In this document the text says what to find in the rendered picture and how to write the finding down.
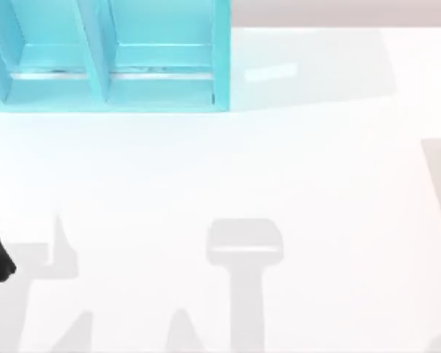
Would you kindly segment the light blue rack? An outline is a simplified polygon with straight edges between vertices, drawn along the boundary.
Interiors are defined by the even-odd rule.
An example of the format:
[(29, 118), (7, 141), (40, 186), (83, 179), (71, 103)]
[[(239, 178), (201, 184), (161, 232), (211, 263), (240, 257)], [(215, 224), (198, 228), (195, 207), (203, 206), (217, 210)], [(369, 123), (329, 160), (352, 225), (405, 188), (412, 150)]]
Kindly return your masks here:
[(225, 112), (232, 0), (0, 0), (0, 113)]

